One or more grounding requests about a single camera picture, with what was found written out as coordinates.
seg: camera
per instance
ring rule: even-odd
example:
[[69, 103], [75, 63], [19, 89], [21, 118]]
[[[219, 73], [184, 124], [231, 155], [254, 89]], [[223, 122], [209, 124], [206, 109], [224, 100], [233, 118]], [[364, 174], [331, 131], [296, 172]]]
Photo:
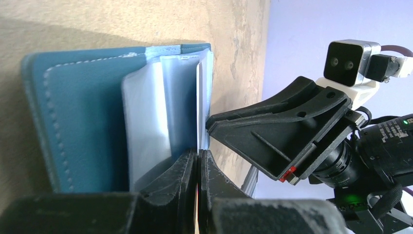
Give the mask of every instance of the camera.
[[361, 40], [338, 40], [328, 46], [324, 77], [353, 87], [369, 82], [366, 78], [370, 58], [379, 54], [380, 44]]

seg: label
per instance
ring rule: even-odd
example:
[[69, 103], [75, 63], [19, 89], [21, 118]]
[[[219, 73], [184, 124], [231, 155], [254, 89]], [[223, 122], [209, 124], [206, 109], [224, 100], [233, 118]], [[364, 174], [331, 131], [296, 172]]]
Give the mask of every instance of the label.
[[403, 138], [408, 137], [407, 132], [404, 132], [396, 120], [380, 123], [377, 125], [381, 133], [381, 140], [386, 143], [388, 139], [393, 137]]

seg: robotic arm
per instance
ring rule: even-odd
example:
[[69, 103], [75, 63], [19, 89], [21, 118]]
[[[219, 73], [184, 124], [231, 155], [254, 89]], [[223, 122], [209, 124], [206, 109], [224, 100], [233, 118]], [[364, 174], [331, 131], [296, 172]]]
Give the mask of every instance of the robotic arm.
[[362, 107], [379, 83], [408, 76], [413, 58], [380, 51], [374, 42], [334, 41], [323, 78], [298, 77], [268, 100], [214, 115], [208, 132], [274, 180], [333, 188], [329, 201], [356, 234], [413, 226], [401, 202], [413, 185], [413, 115], [371, 119]]

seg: table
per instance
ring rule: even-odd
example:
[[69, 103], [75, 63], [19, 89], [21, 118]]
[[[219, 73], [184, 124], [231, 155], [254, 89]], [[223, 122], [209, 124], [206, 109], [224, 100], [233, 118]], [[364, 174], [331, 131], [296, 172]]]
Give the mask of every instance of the table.
[[[0, 212], [51, 191], [19, 63], [34, 51], [210, 42], [211, 112], [261, 100], [270, 0], [0, 1]], [[212, 140], [218, 166], [241, 186], [249, 164]]]

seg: red component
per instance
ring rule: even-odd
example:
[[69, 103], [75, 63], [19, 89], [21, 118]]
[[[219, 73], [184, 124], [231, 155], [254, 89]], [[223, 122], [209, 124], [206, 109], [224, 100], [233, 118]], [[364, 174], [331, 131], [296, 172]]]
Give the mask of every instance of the red component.
[[287, 176], [293, 172], [296, 171], [296, 167], [292, 166], [290, 169], [288, 169], [288, 171], [286, 173], [284, 173], [281, 178], [279, 179], [279, 181], [281, 181], [282, 183], [285, 182], [285, 179], [287, 178]]

